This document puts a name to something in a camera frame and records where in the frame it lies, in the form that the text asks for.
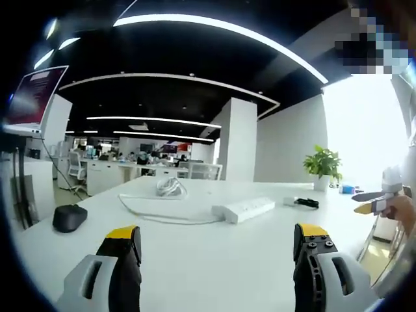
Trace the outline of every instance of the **ceiling light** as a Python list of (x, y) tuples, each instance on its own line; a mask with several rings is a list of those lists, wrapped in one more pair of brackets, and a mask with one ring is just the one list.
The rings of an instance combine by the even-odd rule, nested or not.
[(177, 122), (179, 124), (189, 124), (189, 125), (200, 125), (202, 127), (210, 127), (221, 129), (220, 125), (213, 125), (211, 123), (203, 122), (189, 122), (187, 120), (178, 120), (178, 119), (167, 119), (167, 118), (154, 118), (154, 117), (128, 117), (128, 116), (102, 116), (102, 117), (87, 117), (88, 120), (147, 120), (153, 122)]
[(312, 75), (314, 75), (317, 79), (319, 79), (322, 83), (326, 84), (328, 82), (327, 78), (325, 78), (319, 71), (317, 71), (312, 65), (306, 62), (304, 59), (299, 57), (297, 54), (293, 53), (291, 50), (283, 47), (281, 44), (259, 34), (257, 32), (251, 31), (247, 28), (228, 23), (226, 21), (220, 21), (218, 19), (213, 18), (205, 18), (202, 16), (193, 16), (193, 15), (185, 15), (185, 14), (149, 14), (149, 15), (138, 15), (138, 16), (131, 16), (129, 18), (120, 18), (114, 23), (113, 27), (132, 24), (132, 23), (142, 23), (146, 21), (184, 21), (188, 23), (198, 23), (204, 24), (208, 26), (218, 27), (222, 29), (226, 29), (228, 31), (233, 31), (234, 33), (242, 34), (243, 36), (247, 36), (251, 39), (257, 40), (263, 44), (268, 45), (269, 47), (283, 53), (287, 57), (291, 58), (299, 65), (304, 67), (308, 70)]
[(63, 48), (65, 48), (65, 47), (68, 47), (70, 44), (73, 44), (75, 41), (77, 41), (77, 40), (79, 40), (79, 39), (81, 39), (80, 37), (77, 37), (77, 38), (70, 38), (70, 39), (67, 39), (67, 40), (65, 40), (63, 43), (61, 43), (60, 44), (60, 46), (59, 46), (59, 50), (62, 50)]
[(51, 51), (49, 51), (48, 53), (46, 53), (44, 56), (42, 56), (40, 58), (40, 60), (38, 62), (36, 62), (36, 64), (34, 65), (33, 69), (37, 69), (41, 63), (45, 62), (49, 57), (51, 57), (52, 53), (54, 52), (54, 49), (52, 49)]
[(53, 31), (55, 30), (56, 26), (57, 26), (57, 19), (55, 18), (51, 23), (49, 31), (47, 32), (46, 39), (49, 39), (49, 37), (52, 36)]
[(194, 138), (192, 136), (183, 136), (183, 135), (163, 135), (161, 133), (146, 133), (146, 132), (129, 132), (129, 131), (113, 131), (113, 133), (118, 133), (120, 135), (150, 135), (154, 137), (168, 137), (168, 138), (187, 138), (189, 140), (199, 140), (206, 142), (214, 142), (210, 138)]

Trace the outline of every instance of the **black ceiling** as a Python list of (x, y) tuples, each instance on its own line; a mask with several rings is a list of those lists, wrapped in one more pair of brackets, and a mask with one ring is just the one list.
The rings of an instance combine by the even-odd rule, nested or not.
[[(83, 79), (120, 73), (169, 73), (210, 79), (262, 92), (285, 108), (320, 92), (322, 83), (298, 68), (271, 87), (252, 81), (277, 56), (265, 44), (241, 34), (195, 23), (152, 21), (113, 27), (128, 1), (80, 1), (79, 8), (59, 17), (58, 29), (35, 47), (33, 63), (45, 51), (53, 56), (39, 69), (69, 65), (60, 87)], [(122, 16), (177, 13), (227, 21), (289, 46), (307, 31), (346, 8), (340, 1), (286, 0), (158, 0), (137, 1)], [(81, 37), (63, 50), (60, 43)], [(330, 82), (348, 75), (332, 49), (312, 60)], [(158, 77), (100, 79), (63, 88), (58, 93), (73, 103), (68, 130), (132, 131), (128, 121), (86, 120), (89, 116), (139, 116), (209, 123), (222, 106), (236, 97), (253, 101), (258, 114), (274, 104), (246, 93), (207, 83)], [(148, 122), (149, 131), (198, 137), (202, 127)]]

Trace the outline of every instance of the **green plant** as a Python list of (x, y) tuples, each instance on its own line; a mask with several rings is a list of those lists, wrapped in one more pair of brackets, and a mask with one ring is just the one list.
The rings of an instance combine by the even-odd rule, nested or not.
[(338, 153), (318, 145), (315, 145), (315, 151), (316, 154), (306, 156), (304, 161), (306, 170), (310, 174), (317, 174), (319, 178), (322, 176), (331, 176), (339, 181), (342, 175), (338, 172), (338, 166), (341, 164)]

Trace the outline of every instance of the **black mouse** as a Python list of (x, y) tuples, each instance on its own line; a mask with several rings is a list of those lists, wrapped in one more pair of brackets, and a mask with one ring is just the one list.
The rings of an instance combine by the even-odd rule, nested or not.
[(88, 212), (78, 205), (64, 205), (55, 209), (53, 227), (61, 233), (75, 231), (86, 219)]

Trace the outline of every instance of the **power strip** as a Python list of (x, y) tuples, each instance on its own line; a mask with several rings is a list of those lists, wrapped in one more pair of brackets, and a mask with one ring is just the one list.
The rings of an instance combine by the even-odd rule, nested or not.
[(238, 224), (272, 210), (274, 204), (274, 201), (269, 198), (262, 197), (229, 205), (214, 205), (211, 212), (213, 215), (225, 219), (228, 223)]

